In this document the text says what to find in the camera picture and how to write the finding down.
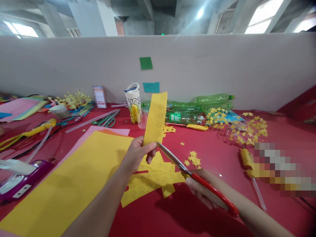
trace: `scissor blade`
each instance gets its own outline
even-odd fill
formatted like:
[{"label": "scissor blade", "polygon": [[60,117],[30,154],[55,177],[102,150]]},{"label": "scissor blade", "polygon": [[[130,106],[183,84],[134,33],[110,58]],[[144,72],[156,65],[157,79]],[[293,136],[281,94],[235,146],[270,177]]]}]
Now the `scissor blade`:
[{"label": "scissor blade", "polygon": [[180,170],[184,172],[189,172],[188,169],[184,166],[184,164],[179,161],[179,159],[171,153],[164,145],[162,145],[160,142],[157,142],[158,146],[162,150],[162,152],[169,158],[169,160],[174,163]]}]

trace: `bottle label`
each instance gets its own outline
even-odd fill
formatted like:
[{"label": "bottle label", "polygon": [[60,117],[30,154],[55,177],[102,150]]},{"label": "bottle label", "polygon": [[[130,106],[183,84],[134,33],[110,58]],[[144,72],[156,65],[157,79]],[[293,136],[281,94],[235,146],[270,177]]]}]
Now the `bottle label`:
[{"label": "bottle label", "polygon": [[181,121],[181,114],[178,114],[178,113],[170,114],[170,123],[180,123],[180,121]]}]

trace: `red scissors handle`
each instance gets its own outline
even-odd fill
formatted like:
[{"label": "red scissors handle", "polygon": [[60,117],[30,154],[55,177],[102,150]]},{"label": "red scissors handle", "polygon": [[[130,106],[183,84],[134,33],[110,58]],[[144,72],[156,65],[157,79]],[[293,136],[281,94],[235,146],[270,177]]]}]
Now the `red scissors handle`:
[{"label": "red scissors handle", "polygon": [[214,193],[217,197],[220,198],[220,200],[222,200],[225,203],[225,205],[228,207],[228,210],[219,207],[221,210],[223,210],[224,212],[226,212],[228,215],[232,217],[237,218],[239,216],[239,211],[237,207],[224,194],[222,194],[220,191],[214,188],[209,182],[207,182],[206,180],[204,180],[203,178],[201,178],[195,173],[191,175],[191,178],[197,181],[199,184],[206,187],[208,190]]}]

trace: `green sticky note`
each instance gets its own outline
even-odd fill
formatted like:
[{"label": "green sticky note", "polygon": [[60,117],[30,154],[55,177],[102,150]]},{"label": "green sticky note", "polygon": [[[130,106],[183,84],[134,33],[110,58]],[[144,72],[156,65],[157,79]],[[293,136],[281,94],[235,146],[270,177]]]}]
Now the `green sticky note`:
[{"label": "green sticky note", "polygon": [[152,69],[151,57],[139,58],[139,61],[141,62],[141,69],[142,70]]},{"label": "green sticky note", "polygon": [[159,82],[147,83],[143,82],[145,93],[159,93]]}]

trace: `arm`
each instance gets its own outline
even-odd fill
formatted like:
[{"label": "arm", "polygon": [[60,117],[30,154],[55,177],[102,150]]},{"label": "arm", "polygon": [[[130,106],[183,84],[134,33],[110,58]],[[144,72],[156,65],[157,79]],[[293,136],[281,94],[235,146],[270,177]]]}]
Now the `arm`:
[{"label": "arm", "polygon": [[[210,174],[204,169],[191,171],[196,173],[221,191],[239,210],[240,218],[256,237],[293,237],[289,231],[277,223],[267,213],[262,211],[257,205],[231,188],[220,178]],[[193,194],[211,210],[213,207],[220,206],[225,208],[225,204],[211,193],[208,189],[194,181],[192,178],[186,179]]]},{"label": "arm", "polygon": [[156,143],[143,146],[144,136],[135,138],[113,176],[99,194],[74,220],[62,237],[108,236],[116,211],[121,202],[131,175],[137,171],[143,157],[151,162],[156,154]]}]

